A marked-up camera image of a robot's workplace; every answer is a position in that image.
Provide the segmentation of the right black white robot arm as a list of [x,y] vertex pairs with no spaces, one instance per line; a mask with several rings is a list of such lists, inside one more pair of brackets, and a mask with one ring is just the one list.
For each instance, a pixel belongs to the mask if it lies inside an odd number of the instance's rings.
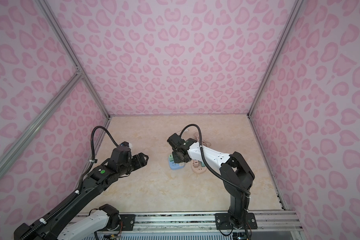
[[[199,133],[199,139],[182,138],[186,129],[195,127]],[[192,160],[202,162],[208,171],[224,183],[226,191],[231,195],[230,208],[228,210],[229,222],[234,229],[248,231],[247,216],[251,199],[250,189],[253,186],[255,174],[244,157],[238,153],[222,153],[205,147],[202,144],[202,131],[196,124],[184,127],[180,134],[172,134],[167,143],[172,148],[174,162],[188,163]]]

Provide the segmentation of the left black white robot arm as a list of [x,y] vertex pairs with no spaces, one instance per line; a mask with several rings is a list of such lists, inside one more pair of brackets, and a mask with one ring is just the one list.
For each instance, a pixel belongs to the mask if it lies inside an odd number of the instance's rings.
[[[93,169],[92,166],[97,162],[94,137],[98,129],[103,130],[116,147],[110,158]],[[94,127],[90,144],[92,159],[90,166],[80,176],[78,187],[53,210],[33,224],[21,224],[14,231],[15,240],[56,240],[88,203],[120,178],[128,177],[133,171],[145,167],[149,160],[149,156],[143,153],[133,156],[129,143],[117,144],[110,132],[102,126]]]

